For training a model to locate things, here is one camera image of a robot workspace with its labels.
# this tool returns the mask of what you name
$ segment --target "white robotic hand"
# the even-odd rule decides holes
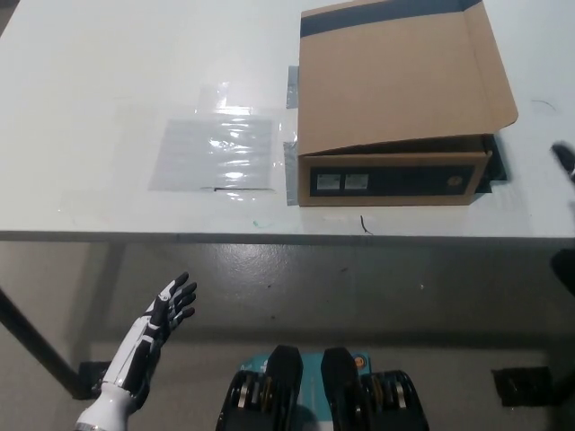
[[[196,283],[183,287],[188,273],[172,281],[136,319],[102,381],[98,400],[78,419],[76,431],[126,431],[128,417],[141,409],[164,343],[193,315]]]

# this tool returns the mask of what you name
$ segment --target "box flap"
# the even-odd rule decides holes
[[[518,112],[480,0],[355,0],[302,14],[299,153],[492,134]]]

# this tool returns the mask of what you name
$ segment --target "white sticker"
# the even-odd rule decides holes
[[[339,190],[341,175],[322,173],[317,176],[318,190]]]
[[[352,174],[345,176],[345,190],[367,190],[369,174]]]

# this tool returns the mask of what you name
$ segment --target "gray floor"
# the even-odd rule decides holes
[[[197,315],[164,348],[132,429],[214,428],[238,364],[278,343],[344,344],[414,380],[431,429],[573,429],[563,409],[503,409],[491,369],[575,366],[575,298],[553,250],[0,242],[0,285],[72,363],[109,359],[187,269]],[[71,429],[71,401],[4,330],[0,429]]]

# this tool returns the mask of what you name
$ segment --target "cardboard box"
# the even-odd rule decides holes
[[[467,205],[518,111],[483,3],[356,0],[302,14],[301,206]]]

